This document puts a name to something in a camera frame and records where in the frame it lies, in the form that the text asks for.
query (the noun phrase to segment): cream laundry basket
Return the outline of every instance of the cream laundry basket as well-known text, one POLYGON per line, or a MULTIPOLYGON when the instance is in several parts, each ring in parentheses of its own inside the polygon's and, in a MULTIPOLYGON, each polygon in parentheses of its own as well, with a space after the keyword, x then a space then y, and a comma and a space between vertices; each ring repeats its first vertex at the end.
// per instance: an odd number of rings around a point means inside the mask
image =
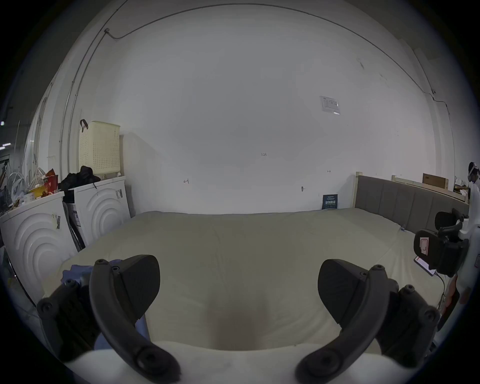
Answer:
POLYGON ((94 175, 120 172, 120 126, 102 121, 81 121, 78 163, 94 175))

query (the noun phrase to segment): basket handle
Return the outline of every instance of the basket handle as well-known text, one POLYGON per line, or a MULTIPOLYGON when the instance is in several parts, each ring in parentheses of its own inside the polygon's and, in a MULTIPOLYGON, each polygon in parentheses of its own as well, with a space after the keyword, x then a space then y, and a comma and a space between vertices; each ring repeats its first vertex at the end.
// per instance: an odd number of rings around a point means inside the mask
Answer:
POLYGON ((85 127, 86 129, 88 129, 88 124, 87 124, 87 122, 86 122, 85 119, 81 119, 81 120, 80 120, 80 126, 82 127, 82 133, 84 132, 84 127, 85 127))

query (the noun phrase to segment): smartphone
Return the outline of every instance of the smartphone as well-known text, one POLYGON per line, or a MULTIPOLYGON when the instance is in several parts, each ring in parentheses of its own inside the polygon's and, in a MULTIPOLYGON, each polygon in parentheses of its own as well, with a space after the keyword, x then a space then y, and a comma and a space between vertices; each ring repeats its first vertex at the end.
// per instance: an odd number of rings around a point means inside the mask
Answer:
POLYGON ((418 256, 414 259, 414 261, 422 267, 422 269, 424 269, 430 276, 433 276, 435 274, 435 272, 437 271, 436 269, 428 269, 428 263, 419 258, 418 256))

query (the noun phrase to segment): blue cloth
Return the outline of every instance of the blue cloth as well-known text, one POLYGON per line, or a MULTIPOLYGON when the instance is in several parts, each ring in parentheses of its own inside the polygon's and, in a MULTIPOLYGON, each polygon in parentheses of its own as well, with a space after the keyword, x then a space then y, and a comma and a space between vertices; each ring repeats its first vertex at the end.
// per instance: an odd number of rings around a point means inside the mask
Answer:
MULTIPOLYGON (((115 265, 118 264, 121 260, 112 260, 110 264, 115 265)), ((91 265, 72 265, 70 270, 62 272, 61 282, 62 284, 68 280, 75 280, 77 283, 80 283, 80 278, 83 274, 89 274, 92 272, 93 266, 91 265)), ((137 320, 135 323, 135 329, 139 334, 145 337, 147 340, 150 340, 150 335, 148 334, 147 328, 147 320, 145 319, 145 315, 143 315, 140 319, 137 320)), ((100 333, 95 341, 94 349, 112 349, 108 341, 105 339, 102 333, 100 333)))

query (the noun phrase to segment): bed sheet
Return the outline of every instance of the bed sheet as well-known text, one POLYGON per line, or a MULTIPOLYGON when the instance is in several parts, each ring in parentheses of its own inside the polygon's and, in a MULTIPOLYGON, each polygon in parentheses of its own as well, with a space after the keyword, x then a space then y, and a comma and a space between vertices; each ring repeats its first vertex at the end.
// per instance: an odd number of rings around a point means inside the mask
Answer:
MULTIPOLYGON (((357 208, 253 215, 147 212, 67 260, 72 264, 152 254, 160 290, 146 312, 152 341, 222 350, 327 344, 339 333, 317 291, 326 259, 369 269, 380 263, 400 287, 432 305, 443 285, 413 261, 414 234, 357 208)), ((369 352, 378 352, 372 345, 369 352)))

